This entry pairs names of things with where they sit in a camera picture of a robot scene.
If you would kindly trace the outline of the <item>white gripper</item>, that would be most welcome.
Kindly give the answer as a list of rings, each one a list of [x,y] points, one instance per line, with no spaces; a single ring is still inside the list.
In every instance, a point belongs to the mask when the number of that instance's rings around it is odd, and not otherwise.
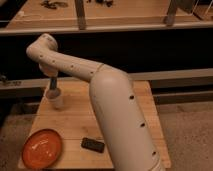
[[[49,65],[46,65],[46,64],[40,64],[39,68],[43,72],[44,75],[51,77],[49,89],[50,90],[56,89],[57,88],[58,71],[55,68],[50,67]]]

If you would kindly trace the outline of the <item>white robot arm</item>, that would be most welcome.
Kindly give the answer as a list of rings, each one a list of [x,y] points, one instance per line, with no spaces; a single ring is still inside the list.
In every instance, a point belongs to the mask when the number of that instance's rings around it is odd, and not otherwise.
[[[89,97],[115,171],[166,171],[129,75],[110,65],[62,54],[49,34],[26,48],[43,73],[61,71],[89,83]]]

